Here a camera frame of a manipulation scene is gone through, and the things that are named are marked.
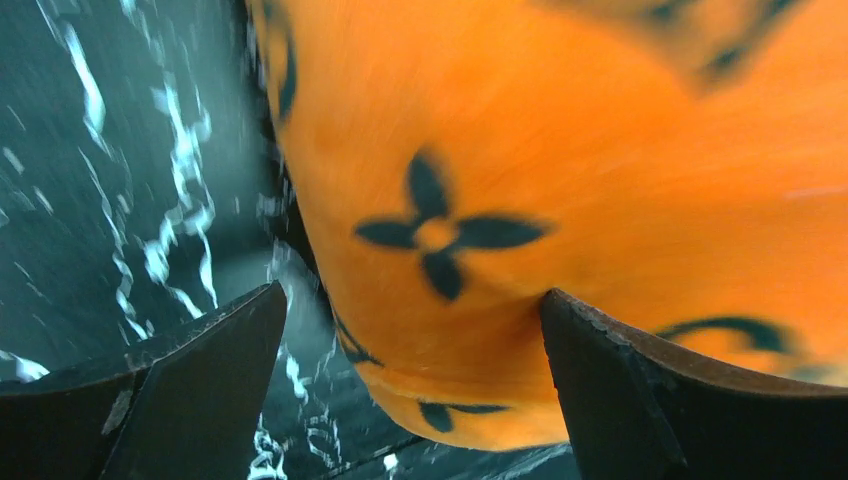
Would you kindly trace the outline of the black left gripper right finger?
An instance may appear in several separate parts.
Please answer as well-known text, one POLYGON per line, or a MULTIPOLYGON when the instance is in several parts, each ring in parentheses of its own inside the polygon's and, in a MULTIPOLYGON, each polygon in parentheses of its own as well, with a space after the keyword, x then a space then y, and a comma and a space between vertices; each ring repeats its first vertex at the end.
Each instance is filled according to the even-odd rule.
POLYGON ((562 292, 544 347, 585 479, 843 479, 847 391, 734 366, 562 292))

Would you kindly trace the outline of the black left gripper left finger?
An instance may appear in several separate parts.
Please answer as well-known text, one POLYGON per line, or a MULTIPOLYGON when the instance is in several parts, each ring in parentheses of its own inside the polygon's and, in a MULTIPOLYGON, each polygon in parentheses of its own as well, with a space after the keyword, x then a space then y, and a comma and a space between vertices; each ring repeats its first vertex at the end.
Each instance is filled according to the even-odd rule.
POLYGON ((286 308, 269 283, 120 353, 4 382, 2 478, 246 478, 286 308))

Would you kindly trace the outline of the orange patterned plush pillowcase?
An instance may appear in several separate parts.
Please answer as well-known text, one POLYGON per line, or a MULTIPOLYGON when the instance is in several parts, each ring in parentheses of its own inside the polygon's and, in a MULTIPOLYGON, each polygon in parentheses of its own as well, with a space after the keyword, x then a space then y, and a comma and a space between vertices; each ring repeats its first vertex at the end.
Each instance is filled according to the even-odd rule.
POLYGON ((247 8, 339 343, 402 428, 566 441, 552 289, 846 384, 844 1, 247 8))

